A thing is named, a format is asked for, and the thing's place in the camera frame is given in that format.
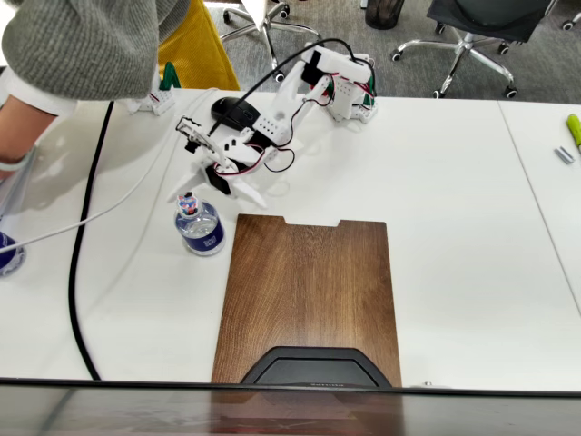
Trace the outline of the person's right hand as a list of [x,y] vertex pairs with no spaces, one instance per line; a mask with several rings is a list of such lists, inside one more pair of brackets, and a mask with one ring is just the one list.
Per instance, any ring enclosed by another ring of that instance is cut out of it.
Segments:
[[1,162],[17,164],[56,116],[9,95],[1,108]]

